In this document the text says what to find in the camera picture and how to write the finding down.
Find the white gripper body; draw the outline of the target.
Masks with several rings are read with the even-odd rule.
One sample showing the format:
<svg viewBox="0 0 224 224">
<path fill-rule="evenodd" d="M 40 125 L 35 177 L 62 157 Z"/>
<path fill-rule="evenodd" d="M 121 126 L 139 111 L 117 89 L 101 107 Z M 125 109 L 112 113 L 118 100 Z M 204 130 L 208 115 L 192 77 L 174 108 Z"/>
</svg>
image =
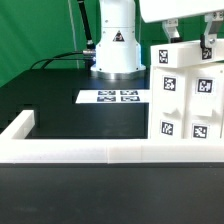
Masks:
<svg viewBox="0 0 224 224">
<path fill-rule="evenodd" d="M 224 10 L 224 0 L 139 0 L 139 4 L 146 23 Z"/>
</svg>

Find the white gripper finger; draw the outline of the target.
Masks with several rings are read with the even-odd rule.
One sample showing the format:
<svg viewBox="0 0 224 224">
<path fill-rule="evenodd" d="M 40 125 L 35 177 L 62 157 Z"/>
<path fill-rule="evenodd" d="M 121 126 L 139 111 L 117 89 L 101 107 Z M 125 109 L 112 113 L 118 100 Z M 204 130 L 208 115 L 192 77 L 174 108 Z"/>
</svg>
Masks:
<svg viewBox="0 0 224 224">
<path fill-rule="evenodd" d="M 169 19 L 162 22 L 162 28 L 170 43 L 177 43 L 181 41 L 181 37 L 179 35 L 177 27 L 178 27 L 177 19 Z"/>
<path fill-rule="evenodd" d="M 206 28 L 201 35 L 201 48 L 213 48 L 216 45 L 218 32 L 224 23 L 224 11 L 216 11 L 205 15 Z"/>
</svg>

